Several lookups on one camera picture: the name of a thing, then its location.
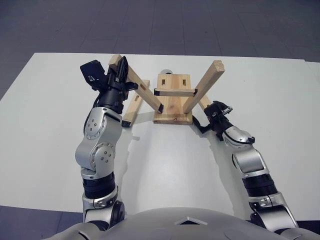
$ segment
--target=wooden stool leg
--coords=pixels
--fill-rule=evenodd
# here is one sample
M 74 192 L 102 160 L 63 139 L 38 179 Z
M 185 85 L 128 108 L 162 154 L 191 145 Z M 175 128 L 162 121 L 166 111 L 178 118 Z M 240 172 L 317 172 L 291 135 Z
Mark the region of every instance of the wooden stool leg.
M 145 85 L 149 87 L 149 84 L 150 84 L 149 80 L 143 80 L 143 82 L 145 83 Z M 132 124 L 134 124 L 142 102 L 143 102 L 142 97 L 138 93 L 135 93 L 130 102 L 128 109 L 125 112 L 125 115 L 122 118 L 122 122 L 121 122 L 122 127 L 130 128 Z
M 215 84 L 224 72 L 225 67 L 223 63 L 220 60 L 213 61 L 200 82 L 195 87 L 195 89 L 197 89 L 195 96 L 190 96 L 183 105 L 183 112 L 185 114 L 191 112 L 195 105 L 204 97 L 207 91 L 213 84 Z

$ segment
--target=metal bracket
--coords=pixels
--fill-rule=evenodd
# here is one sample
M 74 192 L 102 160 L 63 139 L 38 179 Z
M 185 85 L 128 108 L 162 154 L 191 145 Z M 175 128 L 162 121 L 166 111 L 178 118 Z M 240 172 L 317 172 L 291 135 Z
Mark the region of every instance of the metal bracket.
M 111 209 L 110 211 L 112 211 L 113 205 L 117 200 L 117 196 L 118 196 L 118 186 L 116 186 L 110 194 L 97 199 L 87 198 L 86 195 L 83 193 L 82 195 L 83 221 L 89 222 L 92 220 L 91 219 L 92 217 L 89 217 L 88 215 L 89 212 L 91 212 L 90 215 L 93 213 L 93 211 L 91 210 Z M 104 215 L 104 212 L 105 210 L 101 211 L 101 213 L 94 212 L 94 215 L 97 215 L 98 213 L 101 215 Z
M 241 178 L 250 178 L 262 174 L 268 174 L 269 170 L 260 152 L 252 145 L 236 151 L 232 155 L 233 164 L 239 169 Z
M 249 197 L 249 204 L 269 231 L 299 227 L 281 192 Z

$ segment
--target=floor tile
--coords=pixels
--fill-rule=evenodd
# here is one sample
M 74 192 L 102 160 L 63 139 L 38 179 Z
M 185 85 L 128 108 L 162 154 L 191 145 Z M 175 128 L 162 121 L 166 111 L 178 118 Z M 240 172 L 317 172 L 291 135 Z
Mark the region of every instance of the floor tile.
M 295 59 L 303 59 L 308 62 L 320 63 L 320 47 L 288 47 L 290 53 Z
M 255 2 L 235 1 L 232 3 L 237 13 L 260 13 L 260 10 Z
M 58 225 L 57 233 L 60 233 L 71 226 L 83 222 L 82 212 L 62 212 L 61 219 Z
M 150 40 L 152 24 L 145 22 L 135 24 L 133 22 L 124 22 L 119 32 L 119 38 L 131 38 L 136 40 Z
M 62 213 L 3 206 L 0 212 L 2 239 L 44 239 L 56 234 Z
M 251 43 L 238 14 L 228 13 L 211 17 L 219 42 Z
M 84 39 L 84 37 L 64 37 L 60 35 L 52 41 L 48 47 L 48 52 L 80 53 L 80 47 Z
M 26 64 L 27 61 L 0 62 L 0 88 L 9 88 Z
M 81 53 L 112 54 L 116 45 L 116 38 L 86 39 L 81 45 Z
M 8 88 L 0 88 L 0 100 L 2 99 L 2 97 L 5 95 L 5 93 L 7 92 Z
M 82 21 L 67 21 L 60 29 L 57 36 L 64 38 L 77 38 L 87 36 L 89 30 L 93 25 L 92 20 L 82 20 Z
M 258 53 L 251 43 L 219 42 L 222 56 L 258 57 Z
M 87 34 L 87 39 L 110 39 L 117 38 L 121 30 L 121 22 L 98 22 L 96 21 Z
M 282 41 L 261 13 L 239 13 L 252 43 L 280 45 Z
M 259 57 L 262 58 L 280 58 L 292 59 L 293 56 L 284 44 L 271 45 L 271 44 L 253 44 Z
M 212 24 L 190 26 L 185 25 L 183 28 L 183 36 L 185 41 L 196 41 L 196 42 L 217 42 L 215 29 Z
M 183 41 L 151 42 L 149 53 L 155 55 L 185 55 L 185 44 Z
M 181 27 L 153 27 L 151 31 L 151 41 L 172 41 L 181 42 L 184 40 L 184 32 Z
M 122 54 L 148 54 L 149 47 L 150 39 L 137 40 L 135 38 L 121 38 L 116 41 L 114 52 Z
M 185 54 L 192 56 L 221 56 L 220 46 L 217 41 L 186 41 Z

